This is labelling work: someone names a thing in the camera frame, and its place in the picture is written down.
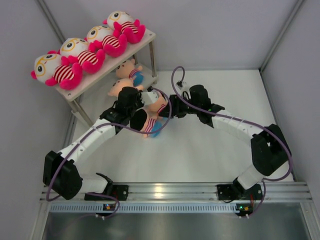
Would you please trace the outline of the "boy plush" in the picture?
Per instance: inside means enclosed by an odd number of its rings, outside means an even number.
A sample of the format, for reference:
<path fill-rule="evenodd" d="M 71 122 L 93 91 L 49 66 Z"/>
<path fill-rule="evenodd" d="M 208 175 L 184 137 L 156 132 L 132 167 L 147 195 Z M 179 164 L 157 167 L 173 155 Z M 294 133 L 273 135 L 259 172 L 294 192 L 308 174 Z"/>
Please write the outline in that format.
<path fill-rule="evenodd" d="M 151 105 L 148 105 L 147 110 L 153 117 L 159 118 L 160 112 L 165 109 L 167 105 L 168 100 L 162 93 L 160 93 L 157 101 Z"/>

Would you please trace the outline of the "panda plush with glasses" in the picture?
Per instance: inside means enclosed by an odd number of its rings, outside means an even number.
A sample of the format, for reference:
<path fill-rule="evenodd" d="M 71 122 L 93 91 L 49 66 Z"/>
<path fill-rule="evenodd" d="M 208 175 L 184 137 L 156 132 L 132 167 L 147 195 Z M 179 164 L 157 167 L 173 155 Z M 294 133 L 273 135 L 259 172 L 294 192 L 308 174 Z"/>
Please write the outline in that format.
<path fill-rule="evenodd" d="M 69 91 L 81 83 L 83 70 L 79 63 L 71 64 L 65 56 L 49 52 L 34 61 L 30 75 L 49 87 L 59 85 L 61 89 Z"/>
<path fill-rule="evenodd" d="M 117 58 L 127 49 L 128 40 L 122 33 L 114 31 L 105 25 L 92 27 L 84 38 L 92 50 L 102 49 L 108 56 Z"/>
<path fill-rule="evenodd" d="M 82 70 L 88 74 L 98 72 L 106 59 L 103 49 L 95 52 L 86 40 L 77 37 L 68 38 L 60 47 L 59 53 L 66 57 L 70 63 L 78 63 Z"/>
<path fill-rule="evenodd" d="M 114 11 L 102 22 L 112 30 L 124 34 L 130 44 L 139 43 L 145 35 L 146 26 L 125 11 Z"/>

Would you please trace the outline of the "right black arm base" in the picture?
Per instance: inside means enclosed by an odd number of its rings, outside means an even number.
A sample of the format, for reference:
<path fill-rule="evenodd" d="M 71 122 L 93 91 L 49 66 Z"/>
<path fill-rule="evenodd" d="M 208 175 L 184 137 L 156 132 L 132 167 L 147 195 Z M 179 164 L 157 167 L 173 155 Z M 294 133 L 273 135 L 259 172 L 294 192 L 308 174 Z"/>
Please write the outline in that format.
<path fill-rule="evenodd" d="M 249 189 L 244 189 L 241 185 L 218 184 L 217 194 L 220 201 L 240 201 L 240 200 L 261 200 L 263 191 L 259 184 L 255 184 Z"/>

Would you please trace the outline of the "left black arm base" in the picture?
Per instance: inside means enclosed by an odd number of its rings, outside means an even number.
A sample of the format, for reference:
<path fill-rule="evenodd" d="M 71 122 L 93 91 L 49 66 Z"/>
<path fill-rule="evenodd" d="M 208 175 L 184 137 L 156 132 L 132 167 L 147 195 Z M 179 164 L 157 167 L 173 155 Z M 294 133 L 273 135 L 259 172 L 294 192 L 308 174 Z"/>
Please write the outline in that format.
<path fill-rule="evenodd" d="M 98 195 L 86 193 L 84 195 L 85 201 L 105 201 L 117 199 L 119 201 L 126 201 L 129 194 L 129 186 L 126 184 L 108 184 L 105 190 Z"/>

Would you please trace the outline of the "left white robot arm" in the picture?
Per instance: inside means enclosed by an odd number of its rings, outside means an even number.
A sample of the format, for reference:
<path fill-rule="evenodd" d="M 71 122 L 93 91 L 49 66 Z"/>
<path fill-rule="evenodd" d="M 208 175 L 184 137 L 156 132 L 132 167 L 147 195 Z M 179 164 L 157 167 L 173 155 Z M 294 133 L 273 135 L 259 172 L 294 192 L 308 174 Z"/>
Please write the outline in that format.
<path fill-rule="evenodd" d="M 112 181 L 101 173 L 79 172 L 89 157 L 107 140 L 127 128 L 134 113 L 158 99 L 155 92 L 124 87 L 113 105 L 77 140 L 59 152 L 50 151 L 44 160 L 43 183 L 49 191 L 71 200 L 80 193 L 96 193 L 102 200 L 113 194 Z"/>

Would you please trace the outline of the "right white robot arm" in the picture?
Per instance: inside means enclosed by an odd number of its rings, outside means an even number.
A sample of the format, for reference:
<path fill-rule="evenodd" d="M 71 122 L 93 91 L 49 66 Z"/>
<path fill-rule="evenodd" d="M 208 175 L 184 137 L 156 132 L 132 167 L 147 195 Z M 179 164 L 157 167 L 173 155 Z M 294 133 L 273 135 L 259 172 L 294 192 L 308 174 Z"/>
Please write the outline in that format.
<path fill-rule="evenodd" d="M 292 154 L 285 137 L 276 124 L 262 126 L 233 116 L 225 107 L 212 103 L 203 85 L 170 95 L 170 118 L 196 115 L 201 123 L 222 130 L 247 144 L 251 149 L 251 164 L 223 191 L 231 200 L 244 199 L 263 180 L 282 165 L 292 164 Z"/>

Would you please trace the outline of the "white two-tier shelf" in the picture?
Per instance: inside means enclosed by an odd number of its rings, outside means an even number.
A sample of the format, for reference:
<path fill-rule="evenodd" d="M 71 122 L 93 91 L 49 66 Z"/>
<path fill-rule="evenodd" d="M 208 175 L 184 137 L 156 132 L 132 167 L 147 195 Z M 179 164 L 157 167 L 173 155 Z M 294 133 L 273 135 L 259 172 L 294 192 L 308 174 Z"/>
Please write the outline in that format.
<path fill-rule="evenodd" d="M 67 91 L 58 86 L 55 87 L 70 105 L 71 112 L 79 121 L 85 126 L 93 125 L 99 116 L 95 113 L 95 109 L 105 110 L 107 104 L 114 99 L 108 96 L 108 91 L 117 79 L 115 73 L 117 66 L 130 58 L 136 60 L 137 53 L 144 47 L 149 47 L 151 68 L 142 65 L 144 74 L 142 85 L 148 88 L 158 81 L 159 75 L 155 67 L 155 38 L 156 34 L 147 29 L 139 43 L 130 44 L 120 57 L 108 59 L 97 73 L 84 76 L 77 88 Z"/>

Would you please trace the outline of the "boy plush showing black hair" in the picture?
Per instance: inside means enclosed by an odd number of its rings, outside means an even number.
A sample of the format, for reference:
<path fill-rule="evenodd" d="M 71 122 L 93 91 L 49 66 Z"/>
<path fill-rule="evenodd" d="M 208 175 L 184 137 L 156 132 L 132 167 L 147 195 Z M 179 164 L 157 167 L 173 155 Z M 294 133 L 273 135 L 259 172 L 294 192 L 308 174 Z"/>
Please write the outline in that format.
<path fill-rule="evenodd" d="M 149 115 L 143 108 L 137 110 L 130 120 L 130 127 L 139 132 L 145 132 L 142 136 L 144 138 L 155 138 L 157 137 L 163 126 L 155 116 Z"/>

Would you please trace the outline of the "aluminium mounting rail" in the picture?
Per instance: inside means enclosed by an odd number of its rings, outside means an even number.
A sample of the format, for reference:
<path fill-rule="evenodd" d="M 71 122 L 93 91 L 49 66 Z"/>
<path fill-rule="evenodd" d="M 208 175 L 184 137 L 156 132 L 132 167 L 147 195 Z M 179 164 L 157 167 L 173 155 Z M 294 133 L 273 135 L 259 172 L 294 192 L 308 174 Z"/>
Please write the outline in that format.
<path fill-rule="evenodd" d="M 217 185 L 228 183 L 118 183 L 128 185 L 126 201 L 214 201 L 218 199 Z M 310 202 L 313 198 L 305 182 L 265 182 L 261 186 L 267 202 Z"/>

